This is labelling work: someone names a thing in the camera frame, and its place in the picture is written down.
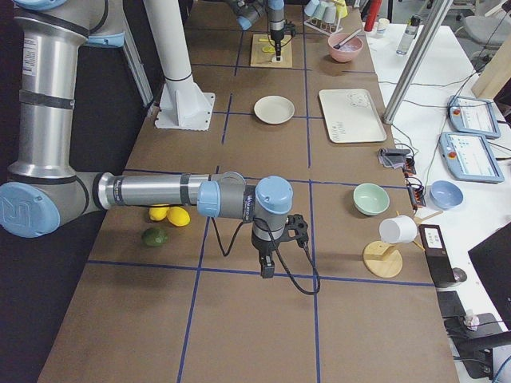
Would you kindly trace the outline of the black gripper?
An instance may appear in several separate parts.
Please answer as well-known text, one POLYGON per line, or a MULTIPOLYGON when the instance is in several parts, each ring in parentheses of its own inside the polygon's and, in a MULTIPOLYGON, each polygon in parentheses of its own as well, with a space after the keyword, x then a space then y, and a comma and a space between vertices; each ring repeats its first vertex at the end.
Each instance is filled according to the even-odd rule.
POLYGON ((296 241, 302 249, 307 248, 307 222, 300 214, 288 215, 281 219, 283 223, 275 228, 269 221, 260 217, 253 219, 252 245, 259 252, 260 276, 262 278, 273 278, 275 273, 275 262, 272 253, 277 251, 283 242, 296 241))
POLYGON ((283 19, 278 22, 269 22, 270 39, 274 43, 275 57, 274 61, 281 60, 281 45, 286 33, 293 38, 295 36, 295 24, 283 19))

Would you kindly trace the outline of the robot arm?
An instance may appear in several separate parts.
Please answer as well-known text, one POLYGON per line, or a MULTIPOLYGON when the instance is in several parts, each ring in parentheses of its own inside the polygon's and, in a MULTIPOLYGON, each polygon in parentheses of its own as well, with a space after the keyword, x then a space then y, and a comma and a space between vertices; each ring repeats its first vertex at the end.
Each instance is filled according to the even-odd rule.
MULTIPOLYGON (((218 3, 194 6, 180 3, 187 35, 192 40, 192 59, 199 79, 220 95, 218 113, 232 106, 236 113, 248 110, 248 102, 275 93, 290 97, 299 113, 305 111, 304 72, 301 69, 263 70, 237 67, 244 56, 232 17, 218 3)), ((22 32, 7 3, 1 10, 1 165, 16 156, 19 109, 16 90, 21 83, 22 32)), ((121 52, 83 48, 77 72, 77 110, 74 115, 70 163, 85 172, 121 172, 124 168, 184 171, 212 170, 220 166, 220 131, 202 140, 185 140, 144 157, 135 145, 144 110, 135 82, 121 52)), ((1 234, 1 284, 37 284, 49 280, 70 286, 81 274, 97 237, 104 214, 94 212, 65 225, 51 235, 22 239, 1 234)))
POLYGON ((288 34, 290 39, 295 36, 295 24, 285 18, 285 3, 283 0, 225 0, 224 1, 236 16, 242 30, 249 30, 261 17, 267 15, 267 31, 270 44, 275 49, 273 62, 282 61, 282 50, 287 43, 283 43, 288 34))

